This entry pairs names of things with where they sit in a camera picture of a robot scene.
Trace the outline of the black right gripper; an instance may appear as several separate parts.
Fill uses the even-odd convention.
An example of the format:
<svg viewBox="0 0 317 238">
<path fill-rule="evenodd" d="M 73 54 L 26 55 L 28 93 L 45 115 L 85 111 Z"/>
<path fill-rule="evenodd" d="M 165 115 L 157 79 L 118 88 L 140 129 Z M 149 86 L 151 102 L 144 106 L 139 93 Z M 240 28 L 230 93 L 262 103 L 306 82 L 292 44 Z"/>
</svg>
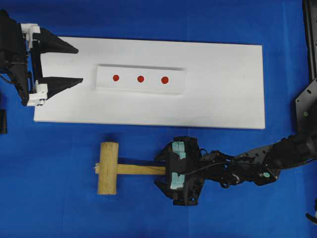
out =
<svg viewBox="0 0 317 238">
<path fill-rule="evenodd" d="M 182 192 L 182 200 L 173 200 L 176 206 L 196 206 L 204 183 L 206 180 L 213 180 L 222 188 L 228 188 L 228 181 L 225 180 L 225 172 L 228 165 L 228 157 L 220 151 L 211 151 L 200 148 L 198 140 L 193 137 L 175 137 L 173 142 L 182 141 L 185 143 L 186 170 L 185 183 Z M 158 165 L 169 166 L 172 145 L 166 145 L 155 157 L 154 162 Z M 155 181 L 155 185 L 168 198 L 173 198 L 173 192 L 168 188 L 167 183 Z"/>
</svg>

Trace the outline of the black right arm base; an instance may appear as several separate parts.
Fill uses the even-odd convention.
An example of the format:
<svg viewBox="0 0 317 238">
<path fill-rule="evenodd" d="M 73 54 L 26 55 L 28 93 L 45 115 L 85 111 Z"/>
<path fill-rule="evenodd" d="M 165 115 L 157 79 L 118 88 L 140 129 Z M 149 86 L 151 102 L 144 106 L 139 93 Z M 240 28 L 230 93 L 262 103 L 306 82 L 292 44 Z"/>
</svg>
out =
<svg viewBox="0 0 317 238">
<path fill-rule="evenodd" d="M 304 134 L 313 159 L 317 158 L 317 2 L 304 0 L 303 17 L 308 50 L 309 84 L 296 98 L 297 130 Z"/>
</svg>

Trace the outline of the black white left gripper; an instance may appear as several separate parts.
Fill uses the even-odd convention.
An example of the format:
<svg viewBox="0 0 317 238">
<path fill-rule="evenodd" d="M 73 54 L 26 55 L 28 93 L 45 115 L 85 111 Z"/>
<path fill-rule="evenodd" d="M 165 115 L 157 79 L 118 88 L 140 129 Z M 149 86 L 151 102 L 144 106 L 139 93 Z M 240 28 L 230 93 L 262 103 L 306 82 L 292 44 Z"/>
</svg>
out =
<svg viewBox="0 0 317 238">
<path fill-rule="evenodd" d="M 33 33 L 41 54 L 77 54 L 79 50 L 45 28 Z M 23 106 L 42 106 L 46 99 L 83 82 L 83 78 L 43 77 L 41 84 L 28 71 L 28 52 L 21 25 L 0 11 L 0 77 L 15 87 Z"/>
</svg>

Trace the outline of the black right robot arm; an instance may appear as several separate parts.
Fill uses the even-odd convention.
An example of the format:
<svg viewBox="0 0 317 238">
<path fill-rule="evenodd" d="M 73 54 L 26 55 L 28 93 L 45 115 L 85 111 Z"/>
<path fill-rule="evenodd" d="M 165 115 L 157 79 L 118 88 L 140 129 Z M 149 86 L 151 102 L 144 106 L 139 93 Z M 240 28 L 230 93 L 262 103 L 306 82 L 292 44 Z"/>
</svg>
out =
<svg viewBox="0 0 317 238">
<path fill-rule="evenodd" d="M 261 186 L 277 181 L 280 172 L 317 158 L 317 134 L 302 132 L 237 156 L 207 152 L 193 137 L 176 137 L 156 157 L 165 161 L 165 181 L 155 185 L 174 205 L 196 206 L 206 180 L 229 188 L 245 181 Z"/>
</svg>

